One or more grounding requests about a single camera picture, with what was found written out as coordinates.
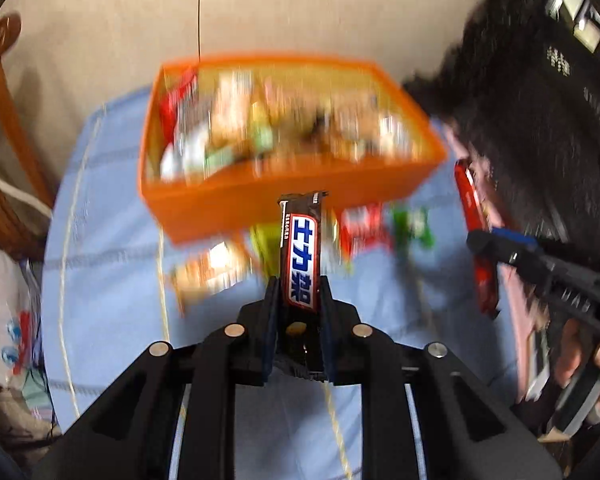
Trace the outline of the person right hand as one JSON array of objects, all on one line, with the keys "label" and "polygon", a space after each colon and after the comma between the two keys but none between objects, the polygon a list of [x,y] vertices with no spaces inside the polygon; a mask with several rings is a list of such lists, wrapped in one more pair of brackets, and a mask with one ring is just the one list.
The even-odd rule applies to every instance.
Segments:
[{"label": "person right hand", "polygon": [[[600,344],[597,346],[593,358],[596,366],[600,369]],[[574,318],[570,318],[562,329],[560,352],[555,365],[554,376],[558,385],[566,388],[581,366],[581,362],[587,359],[582,346],[580,324]],[[600,396],[596,406],[600,408]]]}]

